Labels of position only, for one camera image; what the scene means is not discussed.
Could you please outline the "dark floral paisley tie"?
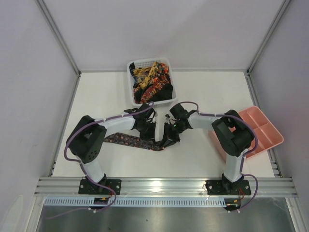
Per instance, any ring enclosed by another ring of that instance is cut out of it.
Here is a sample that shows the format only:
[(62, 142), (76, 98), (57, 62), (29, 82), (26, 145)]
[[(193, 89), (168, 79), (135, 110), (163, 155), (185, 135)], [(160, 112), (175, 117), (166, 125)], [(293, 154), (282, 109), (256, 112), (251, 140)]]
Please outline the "dark floral paisley tie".
[(146, 141), (142, 140), (140, 137), (119, 132), (107, 136), (103, 141), (105, 143), (141, 148), (151, 151), (162, 151), (165, 149), (163, 146), (159, 145), (159, 142), (153, 140)]

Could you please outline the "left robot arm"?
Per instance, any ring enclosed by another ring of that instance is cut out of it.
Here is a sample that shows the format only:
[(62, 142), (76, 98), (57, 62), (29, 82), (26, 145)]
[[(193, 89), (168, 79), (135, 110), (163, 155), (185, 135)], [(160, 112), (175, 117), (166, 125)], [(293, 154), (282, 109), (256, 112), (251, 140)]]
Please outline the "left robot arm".
[(155, 114), (154, 102), (150, 102), (109, 118), (96, 120), (85, 115), (66, 141), (64, 158), (77, 162), (90, 183), (106, 188), (107, 177), (97, 160), (104, 140), (121, 131), (137, 130), (140, 133), (140, 142), (153, 141)]

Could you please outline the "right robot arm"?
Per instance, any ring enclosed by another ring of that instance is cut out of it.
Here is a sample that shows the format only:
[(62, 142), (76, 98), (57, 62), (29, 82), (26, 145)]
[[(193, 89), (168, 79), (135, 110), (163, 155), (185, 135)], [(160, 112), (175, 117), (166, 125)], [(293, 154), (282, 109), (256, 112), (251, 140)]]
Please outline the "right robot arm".
[(242, 168), (247, 154), (255, 151), (258, 138), (253, 128), (235, 110), (224, 114), (206, 114), (198, 109), (187, 111), (182, 102), (170, 110), (173, 123), (164, 124), (160, 147), (169, 147), (180, 141), (180, 134), (188, 129), (213, 131), (226, 153), (225, 170), (222, 174), (222, 190), (232, 193), (244, 179)]

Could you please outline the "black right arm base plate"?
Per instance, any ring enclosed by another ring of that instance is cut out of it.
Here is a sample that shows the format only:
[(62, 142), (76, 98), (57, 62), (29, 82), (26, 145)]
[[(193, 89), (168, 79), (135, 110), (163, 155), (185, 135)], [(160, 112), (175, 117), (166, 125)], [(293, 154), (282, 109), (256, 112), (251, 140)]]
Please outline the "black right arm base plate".
[(251, 187), (248, 180), (239, 180), (230, 183), (222, 179), (210, 179), (205, 183), (208, 195), (231, 195), (236, 196), (243, 194), (245, 196), (251, 195)]

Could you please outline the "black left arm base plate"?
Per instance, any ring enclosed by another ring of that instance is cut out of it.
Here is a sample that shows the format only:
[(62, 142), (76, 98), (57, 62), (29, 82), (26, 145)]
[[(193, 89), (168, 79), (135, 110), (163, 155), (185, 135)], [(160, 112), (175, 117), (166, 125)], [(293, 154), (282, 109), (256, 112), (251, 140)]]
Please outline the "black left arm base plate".
[[(114, 190), (116, 195), (120, 194), (122, 181), (120, 179), (107, 179), (105, 186)], [(106, 188), (99, 187), (96, 184), (93, 184), (87, 178), (82, 179), (79, 184), (78, 194), (81, 195), (109, 195), (112, 193)]]

